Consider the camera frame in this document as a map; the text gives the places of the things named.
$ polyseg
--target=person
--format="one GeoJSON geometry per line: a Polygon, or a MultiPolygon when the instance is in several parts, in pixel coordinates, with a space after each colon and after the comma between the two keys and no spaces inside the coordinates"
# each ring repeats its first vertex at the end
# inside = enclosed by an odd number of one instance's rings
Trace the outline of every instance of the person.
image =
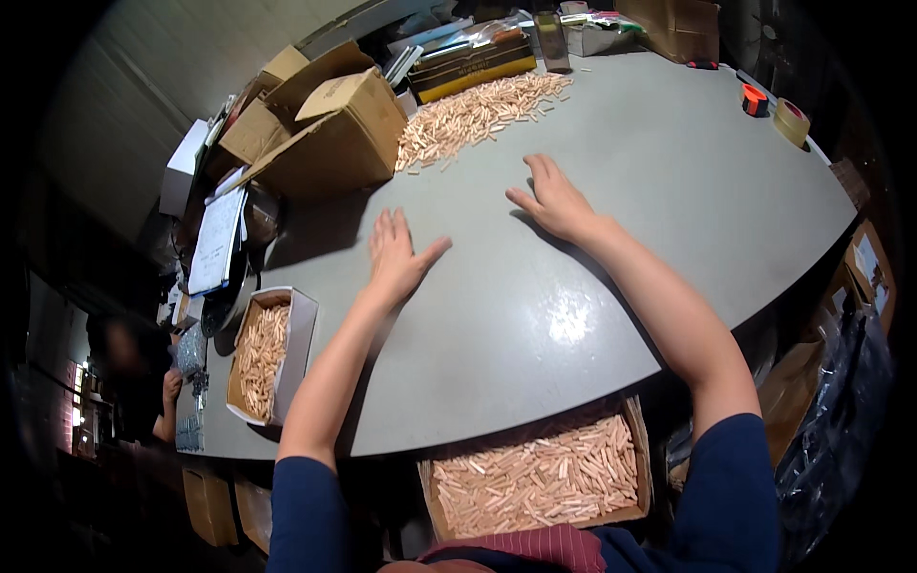
{"type": "MultiPolygon", "coordinates": [[[[524,162],[535,196],[512,188],[507,198],[602,264],[668,366],[690,387],[691,470],[668,548],[641,548],[623,529],[554,525],[440,545],[419,562],[391,563],[381,571],[776,570],[777,501],[764,424],[754,382],[729,329],[685,280],[611,216],[594,213],[550,157],[529,155],[524,162]],[[539,541],[537,553],[533,539],[539,541]]],[[[337,433],[382,320],[450,246],[450,239],[441,237],[415,255],[400,208],[393,216],[383,210],[376,219],[369,284],[306,373],[282,431],[270,572],[349,569],[337,433]]]]}
{"type": "Polygon", "coordinates": [[[115,390],[121,407],[121,439],[148,444],[153,437],[175,441],[175,401],[182,375],[172,368],[169,345],[177,336],[129,317],[96,320],[86,325],[93,359],[115,390]]]}

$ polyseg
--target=clear plastic container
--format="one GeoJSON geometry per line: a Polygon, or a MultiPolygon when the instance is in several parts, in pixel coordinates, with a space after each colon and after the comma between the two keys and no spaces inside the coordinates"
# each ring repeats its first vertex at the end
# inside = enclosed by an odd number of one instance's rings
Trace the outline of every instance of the clear plastic container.
{"type": "Polygon", "coordinates": [[[538,12],[535,14],[535,29],[538,44],[545,60],[545,68],[553,73],[569,73],[570,58],[567,53],[567,40],[556,12],[538,12]]]}

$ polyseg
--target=wrist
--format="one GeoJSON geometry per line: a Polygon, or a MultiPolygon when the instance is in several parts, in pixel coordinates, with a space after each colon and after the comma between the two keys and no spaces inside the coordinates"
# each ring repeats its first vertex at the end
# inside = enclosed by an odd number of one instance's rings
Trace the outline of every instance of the wrist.
{"type": "Polygon", "coordinates": [[[609,235],[617,235],[622,231],[624,230],[613,217],[596,214],[582,222],[571,242],[579,248],[588,250],[588,247],[596,240],[605,239],[609,235]]]}
{"type": "Polygon", "coordinates": [[[357,293],[357,299],[353,303],[353,308],[363,313],[385,316],[395,306],[392,297],[386,296],[381,289],[367,285],[362,291],[357,293]]]}

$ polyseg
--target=blue shirt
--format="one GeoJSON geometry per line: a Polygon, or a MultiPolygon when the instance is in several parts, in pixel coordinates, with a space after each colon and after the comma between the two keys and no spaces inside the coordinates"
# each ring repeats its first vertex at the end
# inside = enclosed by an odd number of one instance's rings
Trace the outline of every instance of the blue shirt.
{"type": "MultiPolygon", "coordinates": [[[[624,529],[597,527],[608,571],[771,573],[778,562],[777,495],[761,418],[743,413],[708,430],[691,465],[668,548],[644,549],[624,529]]],[[[350,571],[348,508],[337,476],[307,457],[274,469],[269,573],[350,571]]],[[[540,564],[483,549],[450,551],[494,571],[542,571],[540,564]]]]}

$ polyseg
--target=gray table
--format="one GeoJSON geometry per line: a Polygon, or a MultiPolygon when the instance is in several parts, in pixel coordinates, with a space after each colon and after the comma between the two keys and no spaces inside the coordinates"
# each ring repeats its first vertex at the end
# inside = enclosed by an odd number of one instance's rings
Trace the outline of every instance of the gray table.
{"type": "MultiPolygon", "coordinates": [[[[452,236],[379,355],[352,456],[488,434],[660,370],[602,281],[514,216],[503,190],[525,187],[526,153],[554,157],[596,211],[614,214],[731,328],[790,287],[853,220],[817,153],[743,113],[732,71],[652,53],[572,63],[570,99],[547,117],[463,149],[445,172],[395,175],[370,197],[356,246],[263,273],[264,286],[292,285],[319,302],[311,363],[369,277],[365,240],[383,207],[404,207],[418,248],[452,236]]],[[[225,407],[229,363],[211,347],[203,453],[273,458],[276,444],[225,407]]],[[[180,414],[189,410],[183,395],[180,414]]]]}

